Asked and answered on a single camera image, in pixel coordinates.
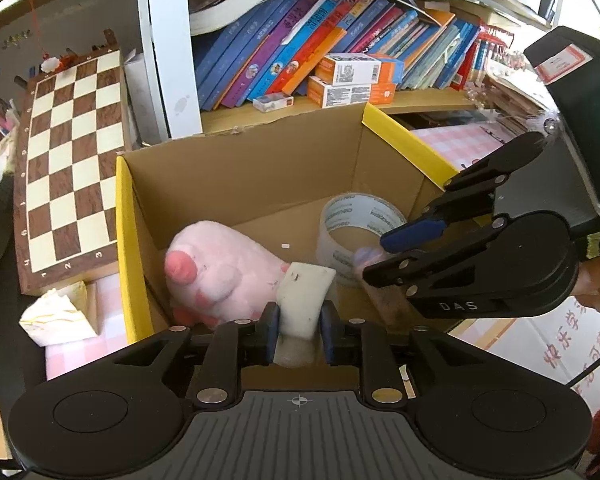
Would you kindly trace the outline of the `person's right hand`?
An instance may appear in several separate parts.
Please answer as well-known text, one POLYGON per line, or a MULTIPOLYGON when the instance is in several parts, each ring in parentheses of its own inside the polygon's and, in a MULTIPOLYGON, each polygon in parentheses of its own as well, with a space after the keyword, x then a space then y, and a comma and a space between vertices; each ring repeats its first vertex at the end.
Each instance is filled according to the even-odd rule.
POLYGON ((600 256, 580 263, 571 295, 581 306, 600 312, 600 256))

